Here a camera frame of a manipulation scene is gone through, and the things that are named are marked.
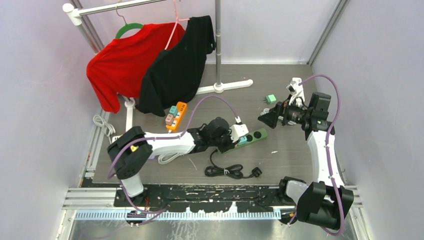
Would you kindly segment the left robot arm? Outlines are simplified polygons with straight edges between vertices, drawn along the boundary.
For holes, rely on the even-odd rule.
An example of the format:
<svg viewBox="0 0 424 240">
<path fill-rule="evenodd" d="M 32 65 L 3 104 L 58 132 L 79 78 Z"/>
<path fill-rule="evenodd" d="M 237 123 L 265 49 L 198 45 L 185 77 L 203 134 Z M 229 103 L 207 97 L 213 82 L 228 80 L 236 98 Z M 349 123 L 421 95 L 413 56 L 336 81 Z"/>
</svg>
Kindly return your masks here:
<svg viewBox="0 0 424 240">
<path fill-rule="evenodd" d="M 138 207 L 146 200 L 139 172 L 149 158 L 195 154 L 209 147 L 227 151 L 233 149 L 248 132 L 247 126 L 240 121 L 229 125 L 221 117 L 177 133 L 151 133 L 134 126 L 107 147 L 112 162 L 109 176 L 115 175 L 120 180 L 126 191 L 126 200 Z"/>
</svg>

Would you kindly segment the green power strip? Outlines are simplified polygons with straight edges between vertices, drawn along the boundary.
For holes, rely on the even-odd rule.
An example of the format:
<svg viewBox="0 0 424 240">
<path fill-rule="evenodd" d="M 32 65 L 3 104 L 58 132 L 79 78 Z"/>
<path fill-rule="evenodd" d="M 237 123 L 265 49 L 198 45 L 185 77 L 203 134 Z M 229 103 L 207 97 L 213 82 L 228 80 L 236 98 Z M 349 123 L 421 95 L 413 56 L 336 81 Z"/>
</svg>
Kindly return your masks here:
<svg viewBox="0 0 424 240">
<path fill-rule="evenodd" d="M 236 148 L 233 149 L 233 150 L 246 147 L 248 145 L 254 144 L 254 143 L 261 141 L 261 140 L 265 140 L 268 137 L 268 132 L 266 131 L 265 128 L 260 128 L 256 131 L 249 132 L 247 135 L 249 135 L 249 142 L 244 144 L 244 145 L 240 145 L 240 146 L 238 146 L 238 144 L 237 144 Z"/>
</svg>

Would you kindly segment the green plug adapter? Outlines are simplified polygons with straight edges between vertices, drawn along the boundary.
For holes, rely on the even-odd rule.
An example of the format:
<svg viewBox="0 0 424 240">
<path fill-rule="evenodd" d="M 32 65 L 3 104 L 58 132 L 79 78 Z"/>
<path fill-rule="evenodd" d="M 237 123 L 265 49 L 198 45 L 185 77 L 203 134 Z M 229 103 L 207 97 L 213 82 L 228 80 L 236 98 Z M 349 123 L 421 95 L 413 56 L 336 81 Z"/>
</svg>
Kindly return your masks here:
<svg viewBox="0 0 424 240">
<path fill-rule="evenodd" d="M 277 101 L 277 99 L 274 94 L 269 94 L 265 96 L 264 101 L 267 105 L 271 105 L 271 104 L 274 104 Z"/>
</svg>

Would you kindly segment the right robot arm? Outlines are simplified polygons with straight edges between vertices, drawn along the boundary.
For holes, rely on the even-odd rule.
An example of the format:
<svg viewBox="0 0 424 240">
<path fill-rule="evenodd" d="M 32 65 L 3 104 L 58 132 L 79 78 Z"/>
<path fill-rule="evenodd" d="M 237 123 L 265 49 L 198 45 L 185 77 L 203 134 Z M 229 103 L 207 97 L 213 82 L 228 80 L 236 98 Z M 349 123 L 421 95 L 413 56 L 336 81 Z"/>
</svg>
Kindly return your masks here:
<svg viewBox="0 0 424 240">
<path fill-rule="evenodd" d="M 279 101 L 258 120 L 272 129 L 278 122 L 283 126 L 288 122 L 301 126 L 311 154 L 314 180 L 307 184 L 286 176 L 280 181 L 277 198 L 286 206 L 295 203 L 296 220 L 336 235 L 342 231 L 355 197 L 352 190 L 346 189 L 339 174 L 334 151 L 335 129 L 327 120 L 330 103 L 330 95 L 313 92 L 308 107 L 290 104 L 288 99 Z"/>
</svg>

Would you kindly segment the teal plug adapter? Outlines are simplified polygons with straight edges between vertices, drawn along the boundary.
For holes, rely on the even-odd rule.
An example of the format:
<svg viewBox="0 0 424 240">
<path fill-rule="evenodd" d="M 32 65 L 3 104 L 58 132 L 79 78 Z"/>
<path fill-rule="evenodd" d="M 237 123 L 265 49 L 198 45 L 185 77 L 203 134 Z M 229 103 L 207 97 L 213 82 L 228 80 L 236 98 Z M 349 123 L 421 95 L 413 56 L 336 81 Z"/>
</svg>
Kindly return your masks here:
<svg viewBox="0 0 424 240">
<path fill-rule="evenodd" d="M 242 146 L 244 144 L 247 144 L 249 142 L 249 135 L 245 135 L 239 138 L 237 145 Z"/>
</svg>

